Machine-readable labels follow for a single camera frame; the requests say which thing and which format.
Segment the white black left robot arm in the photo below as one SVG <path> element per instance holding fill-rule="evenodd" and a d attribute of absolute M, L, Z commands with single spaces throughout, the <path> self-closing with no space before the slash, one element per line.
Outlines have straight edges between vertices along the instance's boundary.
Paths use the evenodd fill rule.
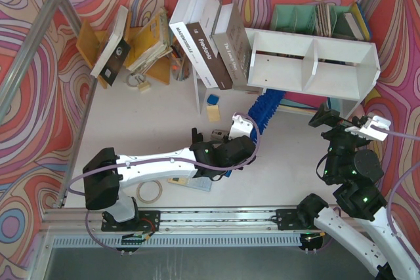
<path fill-rule="evenodd" d="M 214 178 L 254 160 L 256 145 L 248 136 L 225 143 L 196 142 L 188 148 L 149 156 L 116 155 L 101 150 L 83 169 L 85 206 L 102 210 L 118 223 L 138 219 L 135 198 L 124 189 L 162 178 Z"/>

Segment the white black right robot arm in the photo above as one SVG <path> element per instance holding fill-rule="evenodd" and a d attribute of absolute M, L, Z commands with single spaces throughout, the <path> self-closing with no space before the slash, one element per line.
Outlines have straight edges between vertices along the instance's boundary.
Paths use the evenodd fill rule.
<path fill-rule="evenodd" d="M 388 136 L 412 140 L 419 137 L 392 131 L 389 120 L 373 113 L 344 119 L 325 104 L 308 124 L 330 127 L 321 134 L 329 141 L 329 147 L 322 158 L 325 169 L 320 179 L 327 185 L 338 185 L 333 196 L 339 208 L 359 223 L 367 235 L 348 225 L 314 193 L 298 204 L 299 223 L 329 234 L 376 279 L 418 279 L 419 254 L 393 219 L 391 200 L 385 199 L 376 186 L 384 172 L 377 154 L 366 146 Z"/>

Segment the blue microfiber duster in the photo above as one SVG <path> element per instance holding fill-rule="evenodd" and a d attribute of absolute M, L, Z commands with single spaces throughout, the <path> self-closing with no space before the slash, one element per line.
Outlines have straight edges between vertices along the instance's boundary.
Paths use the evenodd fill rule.
<path fill-rule="evenodd" d="M 247 114 L 256 122 L 259 135 L 262 135 L 267 128 L 284 96 L 285 91 L 267 89 L 265 93 L 258 96 L 255 103 L 250 107 Z"/>

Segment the white black stapler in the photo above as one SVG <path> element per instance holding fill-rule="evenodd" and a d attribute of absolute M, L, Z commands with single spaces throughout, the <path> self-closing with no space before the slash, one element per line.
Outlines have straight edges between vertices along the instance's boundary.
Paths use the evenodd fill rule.
<path fill-rule="evenodd" d="M 220 130 L 220 129 L 214 129 L 211 132 L 211 139 L 212 140 L 218 140 L 218 141 L 225 141 L 229 137 L 229 132 L 227 130 Z"/>

